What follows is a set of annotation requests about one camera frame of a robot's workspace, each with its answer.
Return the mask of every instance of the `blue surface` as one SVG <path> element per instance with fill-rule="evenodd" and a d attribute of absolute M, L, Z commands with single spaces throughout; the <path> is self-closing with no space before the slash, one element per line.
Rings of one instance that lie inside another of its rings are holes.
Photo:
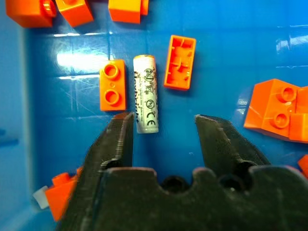
<path fill-rule="evenodd" d="M 71 28 L 58 14 L 53 28 L 21 30 L 0 1 L 0 230 L 53 230 L 50 212 L 38 212 L 31 194 L 81 166 L 114 115 L 99 109 L 98 71 L 108 59 L 125 60 L 134 111 L 133 57 L 156 57 L 160 132 L 134 134 L 134 165 L 153 167 L 159 181 L 190 181 L 203 166 L 196 114 L 229 119 L 273 164 L 298 167 L 307 144 L 243 124 L 254 84 L 308 85 L 306 0 L 150 0 L 141 25 L 112 22 L 106 0 L 90 5 L 91 24 Z M 188 92 L 163 88 L 172 34 L 197 39 Z"/>

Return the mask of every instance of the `orange slope brick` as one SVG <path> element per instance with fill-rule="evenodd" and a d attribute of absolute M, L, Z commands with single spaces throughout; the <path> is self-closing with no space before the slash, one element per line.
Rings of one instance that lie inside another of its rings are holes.
<path fill-rule="evenodd" d="M 6 0 L 6 14 L 25 28 L 51 27 L 56 8 L 52 0 Z"/>
<path fill-rule="evenodd" d="M 79 26 L 93 21 L 87 0 L 56 0 L 60 13 L 72 26 Z"/>
<path fill-rule="evenodd" d="M 304 155 L 304 157 L 298 161 L 298 165 L 302 169 L 304 176 L 308 178 L 308 155 Z"/>
<path fill-rule="evenodd" d="M 148 15 L 149 0 L 109 0 L 112 21 L 140 24 L 141 15 Z"/>
<path fill-rule="evenodd" d="M 288 140 L 299 87 L 272 79 L 255 85 L 244 127 Z"/>
<path fill-rule="evenodd" d="M 255 85 L 245 128 L 286 141 L 308 142 L 308 87 L 278 79 Z"/>
<path fill-rule="evenodd" d="M 81 168 L 77 169 L 77 174 L 70 177 L 67 172 L 52 178 L 53 186 L 45 191 L 47 201 L 55 221 L 61 219 L 65 212 L 70 195 L 75 188 Z"/>

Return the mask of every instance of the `orange plastic piece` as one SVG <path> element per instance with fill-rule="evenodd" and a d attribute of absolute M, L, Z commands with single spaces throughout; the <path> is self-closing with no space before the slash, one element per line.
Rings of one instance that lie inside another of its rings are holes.
<path fill-rule="evenodd" d="M 6 14 L 25 28 L 51 27 L 57 14 L 52 0 L 6 0 Z"/>
<path fill-rule="evenodd" d="M 171 36 L 164 82 L 166 88 L 190 88 L 195 49 L 196 39 Z"/>
<path fill-rule="evenodd" d="M 82 168 L 77 169 L 77 174 L 74 177 L 70 177 L 67 172 L 62 173 L 52 178 L 53 186 L 45 191 L 47 201 L 55 221 L 61 219 L 64 213 L 71 192 L 75 188 L 78 177 Z"/>
<path fill-rule="evenodd" d="M 308 155 L 304 155 L 304 157 L 298 161 L 298 165 L 302 169 L 304 176 L 308 178 Z"/>
<path fill-rule="evenodd" d="M 112 21 L 140 24 L 141 15 L 148 15 L 149 0 L 109 0 Z"/>
<path fill-rule="evenodd" d="M 100 102 L 102 111 L 126 110 L 124 60 L 108 61 L 100 70 Z"/>
<path fill-rule="evenodd" d="M 308 142 L 308 88 L 272 79 L 255 85 L 244 127 L 286 141 Z"/>
<path fill-rule="evenodd" d="M 93 21 L 87 0 L 56 0 L 60 13 L 72 26 L 79 26 Z"/>

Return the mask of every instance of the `ce mark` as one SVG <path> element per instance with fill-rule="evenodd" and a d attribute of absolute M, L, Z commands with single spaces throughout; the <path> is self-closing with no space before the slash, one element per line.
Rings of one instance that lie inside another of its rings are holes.
<path fill-rule="evenodd" d="M 153 117 L 155 118 L 155 112 L 149 112 L 146 117 L 149 118 L 150 115 L 153 115 Z M 150 120 L 147 125 L 156 125 L 155 121 L 154 120 Z"/>

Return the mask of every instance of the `aa battery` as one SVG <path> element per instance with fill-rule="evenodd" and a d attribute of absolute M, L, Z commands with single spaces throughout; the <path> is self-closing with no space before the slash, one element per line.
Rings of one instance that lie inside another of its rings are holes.
<path fill-rule="evenodd" d="M 158 132 L 158 105 L 155 58 L 134 58 L 135 101 L 138 133 Z"/>

